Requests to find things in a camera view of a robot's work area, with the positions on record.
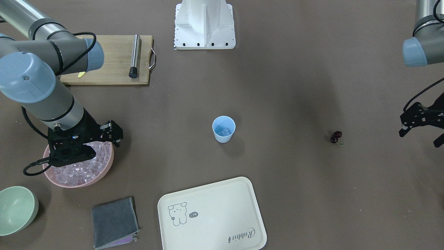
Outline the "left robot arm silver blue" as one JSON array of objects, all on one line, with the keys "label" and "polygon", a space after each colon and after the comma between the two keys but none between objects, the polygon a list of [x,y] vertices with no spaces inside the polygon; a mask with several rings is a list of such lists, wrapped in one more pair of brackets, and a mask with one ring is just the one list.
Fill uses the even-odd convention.
[{"label": "left robot arm silver blue", "polygon": [[[404,65],[420,67],[444,61],[444,7],[442,0],[418,0],[412,37],[402,45]],[[412,97],[400,115],[402,128],[399,136],[404,137],[413,128],[434,126],[444,128],[444,94],[438,96],[431,106],[413,101],[427,90],[443,82],[443,78],[426,87]]]}]

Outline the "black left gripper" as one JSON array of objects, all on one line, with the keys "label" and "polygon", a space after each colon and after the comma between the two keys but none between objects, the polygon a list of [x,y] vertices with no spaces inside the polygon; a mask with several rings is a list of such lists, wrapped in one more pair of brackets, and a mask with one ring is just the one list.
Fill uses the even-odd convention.
[{"label": "black left gripper", "polygon": [[[444,128],[444,105],[443,102],[435,102],[429,107],[415,102],[410,108],[400,115],[402,128],[399,130],[399,136],[403,138],[415,127],[433,126],[440,129]],[[433,144],[436,148],[444,145],[444,133],[438,136]]]}]

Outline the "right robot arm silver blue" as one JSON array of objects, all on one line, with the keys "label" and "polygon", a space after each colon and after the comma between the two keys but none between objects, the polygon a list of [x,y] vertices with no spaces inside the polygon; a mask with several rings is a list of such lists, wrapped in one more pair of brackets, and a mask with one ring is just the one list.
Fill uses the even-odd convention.
[{"label": "right robot arm silver blue", "polygon": [[[416,21],[412,38],[403,42],[404,64],[409,67],[426,66],[443,62],[443,13],[437,11],[441,0],[418,0],[418,11],[428,11]],[[61,167],[96,156],[96,151],[87,143],[94,141],[111,142],[120,146],[122,128],[113,120],[100,125],[76,100],[58,76],[64,73],[78,73],[100,69],[104,64],[104,52],[95,33],[72,34],[58,21],[48,18],[25,0],[1,0],[1,16],[12,26],[28,31],[30,41],[16,41],[1,34],[1,92],[22,105],[22,113],[29,122],[26,108],[46,124],[45,135],[29,122],[33,129],[44,137],[50,147],[50,156],[30,163],[24,168],[24,175],[36,176],[51,166]],[[45,31],[44,40],[36,41],[41,27],[54,24],[57,27]],[[65,47],[51,39],[58,33]],[[403,127],[400,137],[419,126],[434,126],[443,129],[443,94],[426,107],[419,102],[409,104],[431,87],[412,97],[400,115]],[[49,164],[36,173],[28,173],[33,166]]]}]

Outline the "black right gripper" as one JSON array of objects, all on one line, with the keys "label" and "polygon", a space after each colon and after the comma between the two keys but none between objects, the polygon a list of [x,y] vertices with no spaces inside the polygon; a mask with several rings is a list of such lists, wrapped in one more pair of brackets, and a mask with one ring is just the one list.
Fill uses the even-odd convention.
[{"label": "black right gripper", "polygon": [[109,141],[119,147],[122,139],[123,129],[116,122],[109,120],[105,125],[99,125],[89,112],[84,111],[82,119],[73,128],[48,129],[48,163],[51,166],[66,166],[90,160],[96,152],[88,143]]}]

